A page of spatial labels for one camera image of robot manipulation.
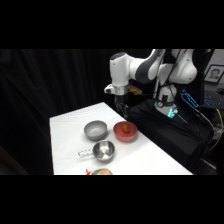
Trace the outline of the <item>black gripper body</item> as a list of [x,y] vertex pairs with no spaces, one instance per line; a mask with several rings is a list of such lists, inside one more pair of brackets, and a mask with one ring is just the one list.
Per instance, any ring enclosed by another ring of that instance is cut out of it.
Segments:
[[116,95],[115,96],[115,106],[126,105],[128,103],[128,95]]

